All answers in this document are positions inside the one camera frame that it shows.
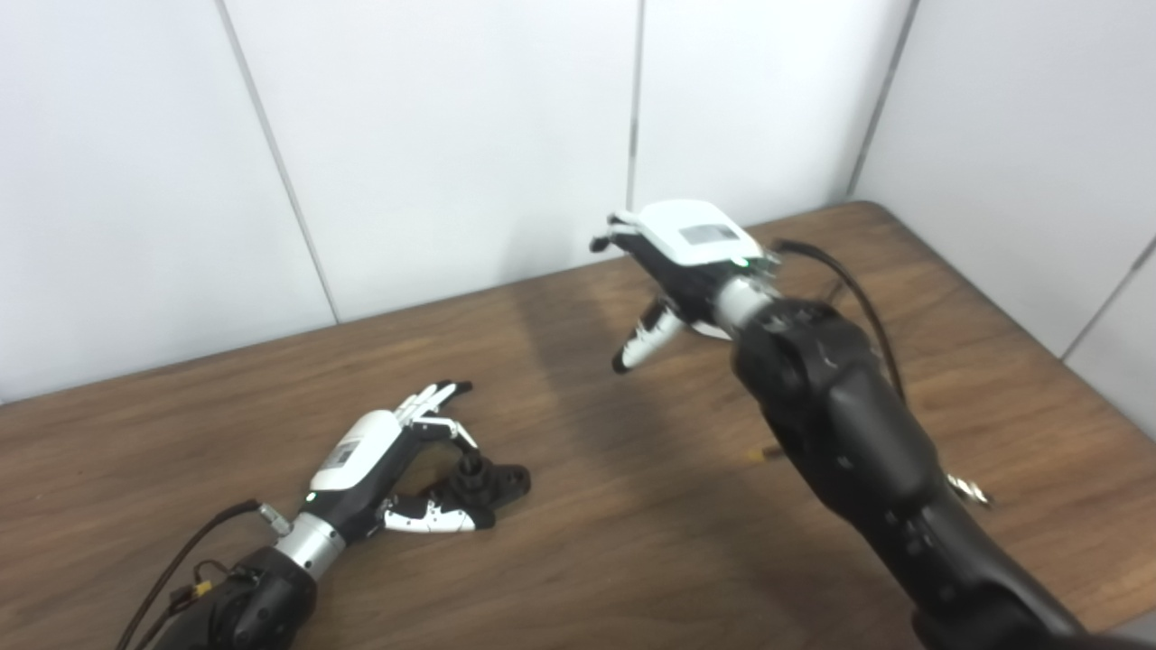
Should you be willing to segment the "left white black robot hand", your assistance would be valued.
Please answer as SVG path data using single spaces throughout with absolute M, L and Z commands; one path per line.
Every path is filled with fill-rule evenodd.
M 450 505 L 440 490 L 427 497 L 397 494 L 397 482 L 427 446 L 447 443 L 462 455 L 479 451 L 464 424 L 439 415 L 470 387 L 468 381 L 437 382 L 397 409 L 360 416 L 311 478 L 303 514 L 323 520 L 344 544 L 363 542 L 381 530 L 455 534 L 492 527 L 492 514 Z

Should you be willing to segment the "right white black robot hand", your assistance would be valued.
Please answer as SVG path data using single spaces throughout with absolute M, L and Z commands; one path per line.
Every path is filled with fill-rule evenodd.
M 659 291 L 612 359 L 630 374 L 681 330 L 734 341 L 739 330 L 775 300 L 780 260 L 734 219 L 704 200 L 664 200 L 640 210 L 614 210 L 590 241 L 599 254 L 618 248 Z

